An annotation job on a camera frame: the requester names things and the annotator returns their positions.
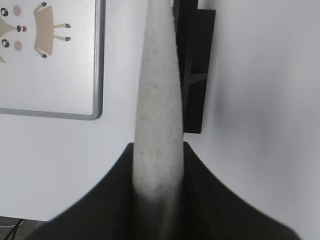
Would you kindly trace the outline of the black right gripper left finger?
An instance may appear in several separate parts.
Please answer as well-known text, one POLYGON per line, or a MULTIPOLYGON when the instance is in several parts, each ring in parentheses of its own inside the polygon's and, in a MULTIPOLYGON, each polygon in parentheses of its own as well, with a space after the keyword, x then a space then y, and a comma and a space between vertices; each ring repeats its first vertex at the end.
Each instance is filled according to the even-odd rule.
POLYGON ((111 170, 29 240, 158 240, 160 196, 154 149, 129 143, 111 170))

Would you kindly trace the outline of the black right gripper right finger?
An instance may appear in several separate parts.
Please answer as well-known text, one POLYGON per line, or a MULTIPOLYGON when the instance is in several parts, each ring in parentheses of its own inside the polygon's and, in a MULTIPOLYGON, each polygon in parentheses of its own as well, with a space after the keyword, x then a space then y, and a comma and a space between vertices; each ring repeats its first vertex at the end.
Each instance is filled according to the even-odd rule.
POLYGON ((169 189, 161 240, 298 240, 290 227, 228 189, 188 143, 165 151, 169 189))

